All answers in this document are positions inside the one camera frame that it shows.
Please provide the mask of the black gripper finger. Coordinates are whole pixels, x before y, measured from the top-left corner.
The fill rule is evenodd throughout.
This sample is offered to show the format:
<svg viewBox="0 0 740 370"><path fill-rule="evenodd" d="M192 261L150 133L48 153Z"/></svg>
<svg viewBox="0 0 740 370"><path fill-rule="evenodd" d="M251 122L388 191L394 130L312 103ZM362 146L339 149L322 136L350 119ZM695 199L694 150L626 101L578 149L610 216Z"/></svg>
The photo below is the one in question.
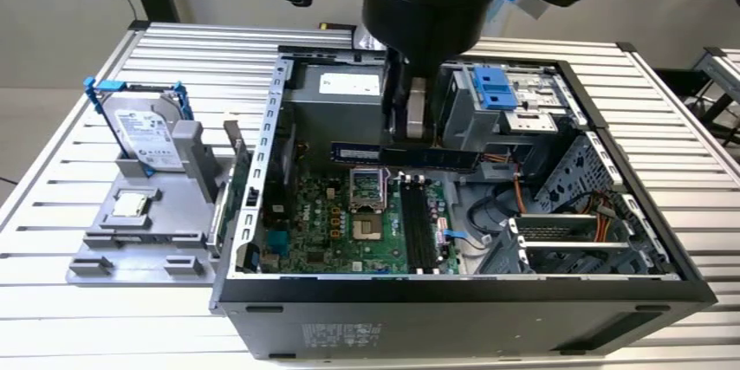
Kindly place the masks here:
<svg viewBox="0 0 740 370"><path fill-rule="evenodd" d="M406 139L406 60L400 52L388 47L386 60L386 80L383 93L383 112L386 115L386 128L388 140L399 143Z"/></svg>
<svg viewBox="0 0 740 370"><path fill-rule="evenodd" d="M406 137L419 146L436 145L439 70L412 63L404 67Z"/></svg>

